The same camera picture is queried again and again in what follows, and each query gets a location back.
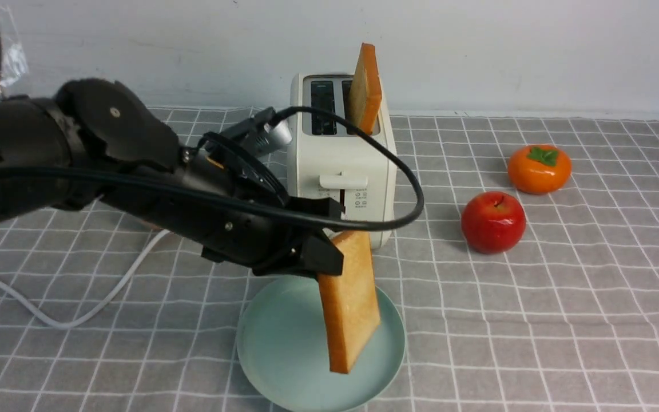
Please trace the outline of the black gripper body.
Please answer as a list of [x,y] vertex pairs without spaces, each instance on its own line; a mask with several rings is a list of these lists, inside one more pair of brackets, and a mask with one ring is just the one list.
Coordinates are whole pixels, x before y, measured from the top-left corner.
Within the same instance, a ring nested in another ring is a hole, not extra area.
[[[153,161],[100,162],[103,169],[126,176],[144,177],[164,185],[198,189],[227,199],[263,199],[267,191],[217,166],[203,154],[184,161],[185,151],[170,154],[172,166]],[[220,209],[162,189],[117,185],[104,189],[101,201],[157,228],[167,229],[202,246],[202,256],[214,263],[230,262],[250,268],[257,276],[291,274],[305,276],[300,258],[307,230],[238,211]]]

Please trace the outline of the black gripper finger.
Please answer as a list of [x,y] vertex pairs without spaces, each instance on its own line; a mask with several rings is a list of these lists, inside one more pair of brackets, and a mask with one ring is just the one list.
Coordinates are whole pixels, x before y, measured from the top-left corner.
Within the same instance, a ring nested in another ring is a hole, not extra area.
[[304,223],[300,223],[303,227],[343,231],[337,225],[332,226],[321,222],[322,219],[341,220],[344,216],[345,206],[330,197],[307,199],[291,196],[287,202],[287,210],[293,213],[303,213],[312,216],[311,218],[303,219]]

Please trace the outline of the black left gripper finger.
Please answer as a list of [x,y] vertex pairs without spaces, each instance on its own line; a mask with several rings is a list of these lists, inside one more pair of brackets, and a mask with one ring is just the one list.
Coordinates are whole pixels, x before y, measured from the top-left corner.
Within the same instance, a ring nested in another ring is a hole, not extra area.
[[292,235],[253,267],[256,276],[292,275],[314,279],[318,275],[340,276],[344,255],[327,235]]

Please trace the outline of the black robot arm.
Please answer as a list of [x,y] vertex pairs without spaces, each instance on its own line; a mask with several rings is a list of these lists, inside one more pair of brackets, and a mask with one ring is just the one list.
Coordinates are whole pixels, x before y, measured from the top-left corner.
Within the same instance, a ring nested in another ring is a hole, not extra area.
[[249,268],[257,276],[339,275],[344,256],[322,228],[219,208],[173,195],[193,189],[230,201],[287,212],[338,218],[330,199],[288,196],[272,190],[259,161],[231,153],[240,143],[210,134],[208,149],[180,143],[123,84],[102,79],[69,81],[53,97],[0,102],[0,223],[42,208],[81,211],[94,199],[201,245],[214,263]]

